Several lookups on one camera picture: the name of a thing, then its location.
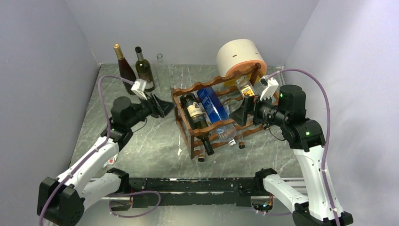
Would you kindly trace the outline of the clear glass bottle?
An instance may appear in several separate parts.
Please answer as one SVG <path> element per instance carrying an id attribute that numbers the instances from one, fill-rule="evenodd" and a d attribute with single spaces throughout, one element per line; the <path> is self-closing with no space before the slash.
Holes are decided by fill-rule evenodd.
<path id="1" fill-rule="evenodd" d="M 156 55 L 156 74 L 158 79 L 159 89 L 163 93 L 168 93 L 170 90 L 170 77 L 169 68 L 164 62 L 164 57 L 162 53 Z"/>

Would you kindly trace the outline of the rose wine bottle gold cap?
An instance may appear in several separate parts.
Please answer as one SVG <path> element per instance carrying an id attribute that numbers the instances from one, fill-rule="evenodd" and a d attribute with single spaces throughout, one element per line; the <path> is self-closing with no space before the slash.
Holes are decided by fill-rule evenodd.
<path id="1" fill-rule="evenodd" d="M 136 75 L 124 57 L 120 45 L 118 43 L 113 45 L 113 49 L 115 51 L 116 57 L 118 59 L 119 71 L 121 78 L 127 79 L 129 81 L 135 81 Z"/>

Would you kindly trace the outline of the green wine bottle silver cap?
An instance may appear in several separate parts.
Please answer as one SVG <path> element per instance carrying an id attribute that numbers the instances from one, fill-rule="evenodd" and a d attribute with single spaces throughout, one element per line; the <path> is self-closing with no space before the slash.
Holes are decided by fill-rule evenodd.
<path id="1" fill-rule="evenodd" d="M 135 52 L 137 55 L 137 61 L 135 63 L 135 68 L 138 73 L 138 77 L 145 80 L 147 84 L 145 85 L 145 91 L 151 92 L 155 90 L 155 84 L 153 80 L 152 69 L 149 61 L 144 58 L 142 49 L 140 46 L 135 47 Z"/>

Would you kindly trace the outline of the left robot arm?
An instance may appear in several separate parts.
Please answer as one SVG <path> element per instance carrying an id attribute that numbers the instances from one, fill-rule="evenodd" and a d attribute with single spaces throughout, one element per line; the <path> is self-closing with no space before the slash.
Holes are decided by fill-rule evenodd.
<path id="1" fill-rule="evenodd" d="M 114 100 L 111 117 L 95 144 L 69 169 L 55 179 L 46 177 L 39 186 L 39 225 L 47 220 L 59 226 L 74 226 L 84 212 L 109 194 L 123 196 L 130 191 L 129 174 L 112 168 L 100 179 L 92 178 L 117 155 L 133 136 L 131 128 L 147 117 L 164 118 L 176 104 L 145 95 L 134 104 L 129 97 Z"/>

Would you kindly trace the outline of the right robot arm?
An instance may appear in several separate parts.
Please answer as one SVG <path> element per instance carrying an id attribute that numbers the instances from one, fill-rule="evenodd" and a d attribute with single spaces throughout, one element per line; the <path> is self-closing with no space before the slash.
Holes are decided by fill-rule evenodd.
<path id="1" fill-rule="evenodd" d="M 278 126 L 284 140 L 296 156 L 303 174 L 306 194 L 301 194 L 285 182 L 275 170 L 262 169 L 255 175 L 254 190 L 268 192 L 291 212 L 297 226 L 347 226 L 354 222 L 352 214 L 341 207 L 333 188 L 323 153 L 327 146 L 320 124 L 306 117 L 306 94 L 297 85 L 279 89 L 279 100 L 273 105 L 257 96 L 246 96 L 230 118 L 243 126 L 249 115 L 253 124 Z"/>

